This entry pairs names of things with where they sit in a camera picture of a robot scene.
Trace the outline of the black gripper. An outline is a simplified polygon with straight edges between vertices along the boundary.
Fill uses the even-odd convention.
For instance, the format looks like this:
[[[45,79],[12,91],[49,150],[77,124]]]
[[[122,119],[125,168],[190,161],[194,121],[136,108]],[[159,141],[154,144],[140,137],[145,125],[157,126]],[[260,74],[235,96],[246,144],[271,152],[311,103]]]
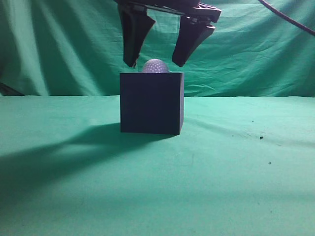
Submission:
[[[135,67],[142,45],[155,20],[147,9],[181,15],[172,61],[183,67],[195,49],[215,31],[209,22],[194,22],[191,17],[216,23],[221,9],[200,0],[115,0],[122,25],[123,61]]]

